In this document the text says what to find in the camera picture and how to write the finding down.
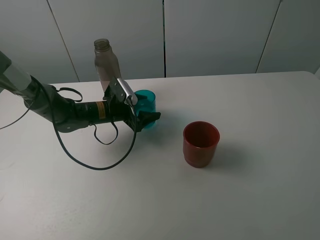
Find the red cup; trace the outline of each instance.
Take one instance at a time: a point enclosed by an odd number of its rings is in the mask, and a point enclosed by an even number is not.
[[[185,161],[195,168],[207,166],[214,157],[220,133],[212,124],[195,121],[183,131],[183,154]]]

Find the black cable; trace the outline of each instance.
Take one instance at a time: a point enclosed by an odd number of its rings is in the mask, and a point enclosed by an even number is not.
[[[110,144],[112,144],[112,143],[118,138],[119,131],[118,131],[117,126],[116,126],[115,123],[114,123],[114,120],[113,120],[114,118],[113,118],[112,115],[111,115],[110,105],[109,105],[108,101],[106,101],[106,104],[107,104],[107,107],[108,107],[108,110],[109,110],[109,116],[110,116],[110,118],[111,118],[111,124],[112,124],[112,126],[114,127],[115,132],[116,132],[115,138],[113,139],[113,141],[111,141],[111,142],[109,142],[109,143],[104,143],[104,142],[102,142],[102,141],[97,137],[97,126],[96,126],[95,124],[92,124],[92,125],[94,126],[94,128],[95,128],[95,129],[94,129],[93,136],[95,137],[95,139],[96,139],[99,143],[101,143],[101,144],[103,144],[103,145],[110,145]]]
[[[7,126],[1,127],[0,130],[5,129],[5,128],[7,128],[7,127],[10,127],[11,125],[15,124],[15,123],[18,122],[20,119],[22,119],[22,118],[29,112],[29,110],[31,109],[32,105],[34,104],[34,102],[35,102],[36,99],[38,98],[39,93],[40,93],[40,88],[38,87],[38,90],[36,91],[35,97],[34,97],[34,99],[32,100],[32,102],[31,102],[30,106],[28,107],[28,109],[25,111],[25,113],[24,113],[21,117],[19,117],[17,120],[15,120],[14,122],[8,124]]]
[[[80,164],[81,166],[86,167],[88,169],[102,171],[102,170],[108,170],[108,169],[114,168],[115,166],[120,164],[129,155],[129,153],[131,152],[132,148],[134,147],[134,144],[135,144],[135,141],[136,141],[136,136],[137,136],[137,113],[136,113],[136,111],[134,109],[132,101],[130,102],[130,108],[132,109],[132,112],[134,114],[134,131],[133,131],[133,138],[132,138],[132,142],[131,142],[131,145],[129,147],[129,150],[126,152],[126,154],[119,161],[117,161],[116,163],[114,163],[114,164],[112,164],[110,166],[107,166],[107,167],[94,167],[94,166],[87,165],[87,164],[77,160],[75,157],[73,157],[68,152],[68,150],[66,149],[66,147],[65,147],[65,145],[64,145],[64,143],[63,143],[63,141],[62,141],[62,139],[60,137],[59,131],[57,129],[57,124],[56,124],[55,115],[54,115],[54,109],[53,109],[52,103],[50,101],[49,95],[48,95],[46,89],[44,88],[44,86],[37,79],[34,78],[33,80],[35,80],[35,82],[39,85],[39,87],[42,89],[46,99],[48,100],[49,108],[50,108],[50,111],[51,111],[51,118],[52,118],[52,124],[53,124],[53,128],[54,128],[54,132],[56,134],[56,137],[58,138],[58,141],[59,141],[62,149],[64,150],[65,154],[68,155],[69,158],[71,158],[77,164]]]

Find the orange label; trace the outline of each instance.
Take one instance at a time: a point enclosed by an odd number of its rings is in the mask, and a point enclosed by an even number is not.
[[[101,101],[96,101],[95,103],[96,103],[96,106],[98,107],[99,119],[105,119],[106,118],[105,105]]]

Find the blue cup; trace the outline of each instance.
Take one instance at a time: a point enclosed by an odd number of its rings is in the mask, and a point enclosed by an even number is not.
[[[140,111],[155,113],[156,112],[156,95],[150,90],[139,90],[135,92],[136,95],[146,96],[145,99],[138,100],[137,104],[134,106],[136,115],[139,115]],[[149,123],[145,126],[145,129],[152,127],[154,122]]]

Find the white table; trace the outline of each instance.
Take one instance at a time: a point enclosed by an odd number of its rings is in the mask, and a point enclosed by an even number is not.
[[[30,112],[0,131],[0,239],[315,240],[320,236],[320,80],[307,72],[130,80],[156,94],[162,113],[137,136],[116,168],[86,169],[69,159],[52,124]],[[57,84],[99,101],[99,82]],[[0,126],[22,101],[0,94]],[[193,121],[221,134],[214,164],[183,157]],[[124,123],[111,146],[94,128],[62,134],[69,151],[97,167],[127,151]],[[114,137],[111,124],[99,137]]]

